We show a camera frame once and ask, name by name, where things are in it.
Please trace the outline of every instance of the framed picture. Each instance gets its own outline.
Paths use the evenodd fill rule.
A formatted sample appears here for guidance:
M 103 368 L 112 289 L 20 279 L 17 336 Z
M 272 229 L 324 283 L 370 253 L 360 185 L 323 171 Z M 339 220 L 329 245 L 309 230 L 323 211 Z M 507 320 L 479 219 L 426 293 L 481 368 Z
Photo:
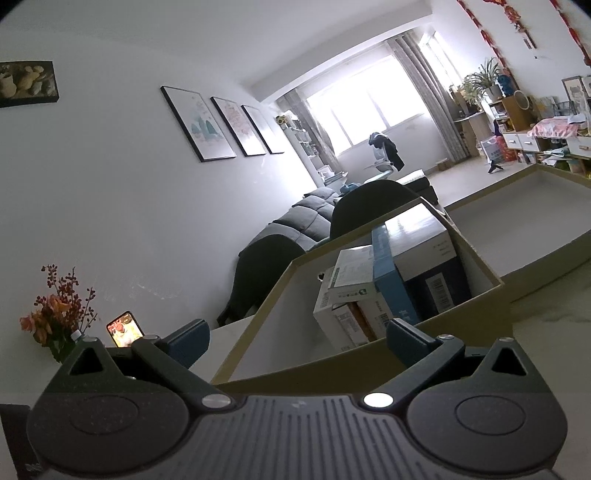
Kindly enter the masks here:
M 265 147 L 262 146 L 256 136 L 255 131 L 252 129 L 252 125 L 248 121 L 246 114 L 236 102 L 218 97 L 212 97 L 212 102 L 247 157 L 267 153 Z
M 585 87 L 585 92 L 587 93 L 587 96 L 591 98 L 591 75 L 583 77 L 583 86 Z
M 201 161 L 236 157 L 201 94 L 167 86 L 160 89 Z
M 577 113 L 587 111 L 587 93 L 581 76 L 571 77 L 562 81 L 569 100 L 574 103 Z
M 283 148 L 284 143 L 280 138 L 277 138 L 275 132 L 269 126 L 269 123 L 258 108 L 253 106 L 242 105 L 244 112 L 248 115 L 256 131 L 261 136 L 263 142 L 271 153 L 285 153 Z
M 50 61 L 0 63 L 0 108 L 57 102 L 56 74 Z

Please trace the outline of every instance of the box lid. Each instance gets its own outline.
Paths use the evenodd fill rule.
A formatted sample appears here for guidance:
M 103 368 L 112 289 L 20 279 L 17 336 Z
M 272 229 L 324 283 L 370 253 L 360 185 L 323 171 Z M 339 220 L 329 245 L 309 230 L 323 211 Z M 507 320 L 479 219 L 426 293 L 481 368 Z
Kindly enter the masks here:
M 386 221 L 386 227 L 393 257 L 446 232 L 443 224 L 424 205 L 417 205 Z

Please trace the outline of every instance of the barcode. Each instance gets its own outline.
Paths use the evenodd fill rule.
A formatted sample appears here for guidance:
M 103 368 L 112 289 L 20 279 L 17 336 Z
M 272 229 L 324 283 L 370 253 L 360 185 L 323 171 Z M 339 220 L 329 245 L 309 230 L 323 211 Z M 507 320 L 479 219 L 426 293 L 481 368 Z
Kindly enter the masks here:
M 388 318 L 388 314 L 387 313 L 381 314 L 378 318 L 379 318 L 379 321 L 382 322 L 382 324 L 385 327 L 388 326 L 388 322 L 390 321 L 390 319 Z
M 454 307 L 452 296 L 449 293 L 449 289 L 447 288 L 442 273 L 428 278 L 426 282 L 429 291 L 431 292 L 431 296 L 435 301 L 435 307 L 439 313 L 443 313 Z
M 337 320 L 341 323 L 345 330 L 352 330 L 355 333 L 361 330 L 359 324 L 355 321 L 355 319 L 351 318 L 349 313 L 345 315 L 337 315 Z

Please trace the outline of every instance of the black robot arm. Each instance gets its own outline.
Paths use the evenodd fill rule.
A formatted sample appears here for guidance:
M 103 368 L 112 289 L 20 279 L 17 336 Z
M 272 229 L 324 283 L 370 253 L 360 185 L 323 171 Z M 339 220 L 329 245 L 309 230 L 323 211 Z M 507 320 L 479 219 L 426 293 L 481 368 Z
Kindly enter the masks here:
M 394 320 L 408 367 L 372 392 L 231 398 L 187 367 L 196 320 L 129 348 L 80 342 L 33 408 L 44 480 L 557 479 L 566 418 L 513 339 L 490 349 Z

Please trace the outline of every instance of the product label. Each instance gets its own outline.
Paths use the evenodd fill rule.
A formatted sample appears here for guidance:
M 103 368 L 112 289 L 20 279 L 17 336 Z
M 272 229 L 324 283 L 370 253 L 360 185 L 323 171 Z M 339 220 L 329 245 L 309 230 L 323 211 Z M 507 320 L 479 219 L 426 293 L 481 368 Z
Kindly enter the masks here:
M 439 313 L 446 312 L 454 308 L 452 296 L 449 293 L 445 278 L 442 273 L 438 273 L 434 277 L 426 279 L 427 287 L 431 292 L 431 296 L 435 302 L 435 307 Z

